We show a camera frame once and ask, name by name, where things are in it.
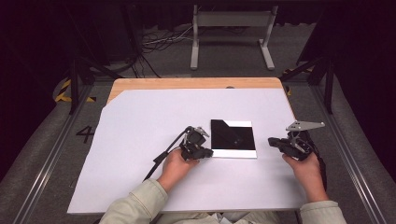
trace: white board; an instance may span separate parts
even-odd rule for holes
[[[283,89],[135,90],[103,109],[67,212],[104,213],[142,182],[152,160],[187,126],[202,126],[210,135],[211,119],[250,120],[257,159],[202,160],[169,194],[163,212],[295,209],[305,203],[292,170],[267,140],[286,137],[294,121]]]

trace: gray floor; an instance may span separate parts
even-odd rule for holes
[[[312,32],[314,25],[276,26],[270,39],[269,49],[276,70],[268,71],[258,47],[257,39],[263,31],[249,28],[241,35],[222,30],[208,30],[200,37],[200,57],[197,71],[190,70],[191,42],[185,40],[164,51],[145,54],[152,67],[162,77],[280,77],[281,73],[295,67],[295,62]],[[154,77],[149,68],[140,64],[136,66],[140,75]],[[122,73],[134,77],[131,70]],[[313,93],[313,88],[298,76],[288,82],[291,88],[290,105],[299,120],[324,121],[325,113]],[[63,151],[56,166],[50,174],[46,187],[38,201],[32,205],[32,213],[25,219],[26,223],[93,223],[100,215],[67,215],[67,206],[74,192],[86,155],[90,150],[91,140],[84,144],[84,136],[76,133],[86,126],[93,131],[100,118],[101,109],[111,89],[111,81],[98,78],[90,96],[97,97],[95,103],[85,103],[69,135],[64,141]],[[33,134],[20,156],[14,162],[7,176],[0,184],[0,223],[12,223],[21,209],[29,190],[35,183],[40,169],[50,154],[57,136],[62,131],[68,117],[70,103],[60,102],[48,115],[46,120]],[[327,163],[328,193],[339,202],[348,223],[396,223],[396,186],[380,161],[376,157],[364,133],[356,121],[338,82],[335,80],[333,116],[346,140],[351,154],[358,164],[365,184],[370,189],[385,220],[372,221],[370,207],[364,203],[364,195],[357,190],[359,183],[345,165],[339,145],[332,130],[313,130],[312,138]],[[296,223],[291,211],[279,212],[283,223]]]

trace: sleeve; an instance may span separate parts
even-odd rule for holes
[[[338,203],[333,201],[308,203],[300,211],[304,224],[346,224]]]
[[[112,203],[100,223],[150,223],[163,209],[167,199],[168,195],[163,187],[156,180],[148,179],[127,197]]]

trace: number 4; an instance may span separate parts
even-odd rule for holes
[[[85,136],[84,143],[86,144],[87,141],[88,141],[88,138],[90,137],[90,135],[94,135],[94,134],[95,134],[95,133],[91,133],[91,129],[92,129],[91,126],[87,126],[87,127],[85,127],[83,130],[81,130],[81,131],[79,131],[78,133],[76,133],[76,135],[83,135],[83,136]]]

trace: hand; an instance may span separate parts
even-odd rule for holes
[[[199,161],[197,160],[184,161],[181,157],[181,149],[175,149],[169,153],[163,163],[163,173],[157,181],[163,186],[166,192],[169,192],[198,163]]]
[[[282,157],[293,169],[294,175],[303,186],[310,203],[329,200],[323,187],[319,161],[315,153],[311,153],[303,161],[297,161],[286,154],[283,154]]]

